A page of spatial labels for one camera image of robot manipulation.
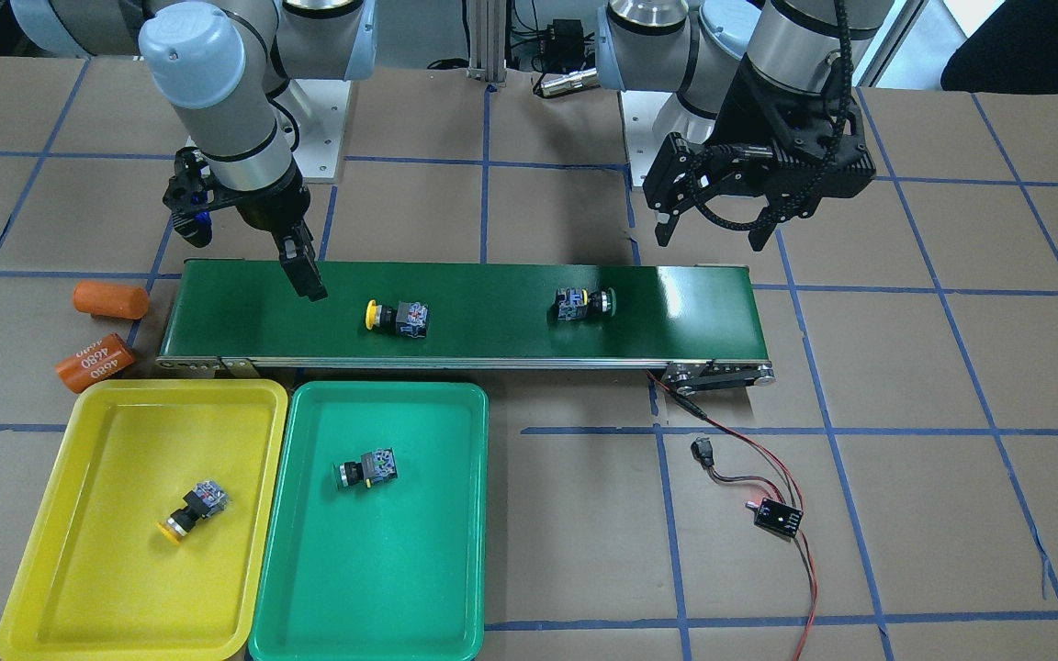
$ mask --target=green conveyor belt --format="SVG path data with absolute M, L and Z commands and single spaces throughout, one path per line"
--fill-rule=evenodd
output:
M 193 260 L 161 347 L 163 365 L 219 357 L 312 367 L 768 365 L 745 268 L 323 262 L 329 297 L 297 297 L 270 261 Z M 559 288 L 617 292 L 617 313 L 555 322 Z M 427 305 L 428 334 L 370 331 L 370 298 Z

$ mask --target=black fabric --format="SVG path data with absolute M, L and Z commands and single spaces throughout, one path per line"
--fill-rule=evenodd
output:
M 1006 0 L 953 53 L 942 88 L 1058 94 L 1058 0 Z

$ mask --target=orange cylinder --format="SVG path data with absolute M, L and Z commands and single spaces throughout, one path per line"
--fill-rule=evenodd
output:
M 73 289 L 72 306 L 88 314 L 142 318 L 149 310 L 149 294 L 142 288 L 111 281 L 80 280 Z
M 112 333 L 61 360 L 55 366 L 55 372 L 73 393 L 83 393 L 88 386 L 108 380 L 113 373 L 133 365 L 134 361 L 133 350 L 125 344 L 125 339 Z

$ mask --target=yellow tray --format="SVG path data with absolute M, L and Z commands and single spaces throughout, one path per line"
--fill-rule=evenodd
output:
M 0 623 L 5 661 L 211 661 L 248 640 L 289 396 L 272 381 L 106 381 L 76 400 Z M 194 484 L 231 504 L 181 545 Z

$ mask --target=white mounting plate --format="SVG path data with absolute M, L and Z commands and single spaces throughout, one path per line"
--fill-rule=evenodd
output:
M 659 152 L 659 139 L 652 126 L 656 124 L 659 109 L 672 96 L 672 92 L 621 92 L 620 109 L 623 112 L 623 140 L 626 142 L 626 157 L 631 163 L 631 188 L 638 191 L 643 185 L 643 177 L 651 169 Z
M 349 117 L 349 80 L 294 80 L 310 99 L 317 122 L 306 122 L 297 108 L 290 108 L 287 96 L 280 103 L 302 123 L 302 143 L 293 151 L 305 181 L 310 184 L 334 184 L 341 169 L 341 148 L 345 121 Z

